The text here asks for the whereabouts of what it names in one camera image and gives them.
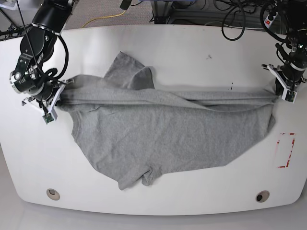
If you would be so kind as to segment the black robot arm image-left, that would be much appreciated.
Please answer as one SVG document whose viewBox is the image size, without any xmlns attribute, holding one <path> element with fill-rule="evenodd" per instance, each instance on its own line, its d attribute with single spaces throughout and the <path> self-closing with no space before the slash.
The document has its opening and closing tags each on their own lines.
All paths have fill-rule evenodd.
<svg viewBox="0 0 307 230">
<path fill-rule="evenodd" d="M 60 81 L 69 62 L 68 47 L 61 33 L 78 4 L 76 0 L 45 0 L 35 14 L 31 26 L 23 26 L 20 56 L 15 70 L 10 73 L 10 84 L 17 93 L 27 93 L 48 113 L 48 102 L 55 96 L 55 89 L 65 83 Z M 59 40 L 65 51 L 61 72 L 56 68 L 43 71 L 42 67 L 53 55 Z"/>
</svg>

